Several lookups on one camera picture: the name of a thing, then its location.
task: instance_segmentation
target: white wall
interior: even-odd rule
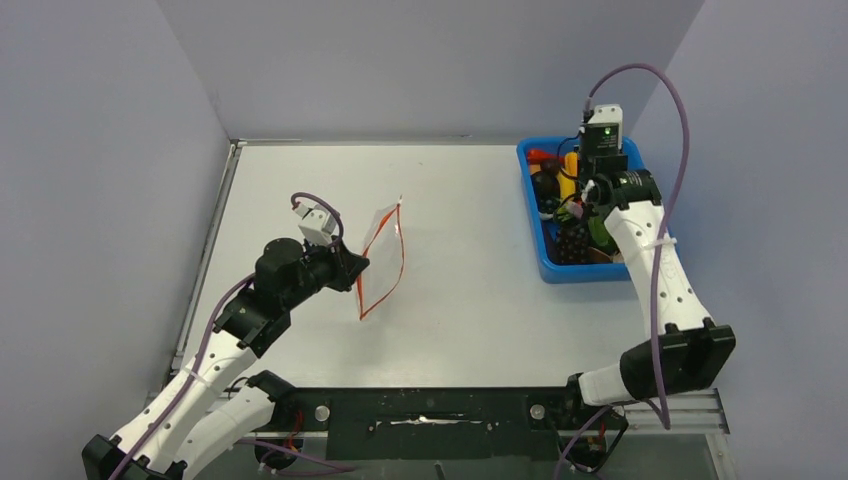
[[[665,66],[703,0],[159,4],[230,137],[361,138],[572,129],[607,70]],[[615,83],[629,118],[654,84]]]
[[[848,478],[846,45],[845,0],[708,0],[668,67],[692,126],[673,226],[738,337],[718,385],[744,478]],[[661,88],[633,137],[667,186]]]
[[[153,0],[0,2],[2,478],[84,478],[160,385],[226,151]]]

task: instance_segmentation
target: white tabletop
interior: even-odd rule
[[[341,212],[354,252],[374,212],[403,194],[406,268],[363,322],[353,294],[307,300],[248,374],[268,369],[300,387],[564,385],[644,340],[629,282],[542,282],[514,145],[247,145],[184,358],[265,244],[301,239],[295,191]]]

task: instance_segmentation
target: blue plastic container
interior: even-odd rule
[[[597,265],[557,265],[548,257],[545,247],[545,236],[542,228],[548,228],[552,235],[556,235],[556,226],[553,222],[542,222],[539,218],[539,208],[536,205],[536,196],[533,194],[533,184],[530,181],[530,168],[527,165],[527,151],[538,148],[551,154],[556,154],[559,143],[566,137],[533,137],[526,138],[518,144],[518,164],[521,167],[521,184],[524,186],[524,203],[527,205],[527,214],[530,216],[530,227],[533,231],[533,242],[536,244],[536,258],[539,263],[539,273],[542,280],[547,283],[582,283],[582,282],[608,282],[630,280],[627,267],[620,263],[606,263]],[[565,155],[576,145],[577,140],[566,142],[560,149],[560,154]],[[621,150],[627,154],[627,167],[629,169],[644,168],[642,156],[639,149],[629,138],[624,137],[621,142]]]

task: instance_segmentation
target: transparent plastic bag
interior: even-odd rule
[[[365,236],[362,256],[371,264],[356,279],[360,320],[389,298],[403,276],[406,253],[400,225],[401,200],[379,210]]]

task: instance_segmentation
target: silver bolt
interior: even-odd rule
[[[533,420],[541,420],[545,418],[545,407],[538,403],[533,405],[530,407],[530,417],[532,417]]]
[[[315,420],[326,422],[330,418],[330,407],[326,405],[318,405],[315,408]]]

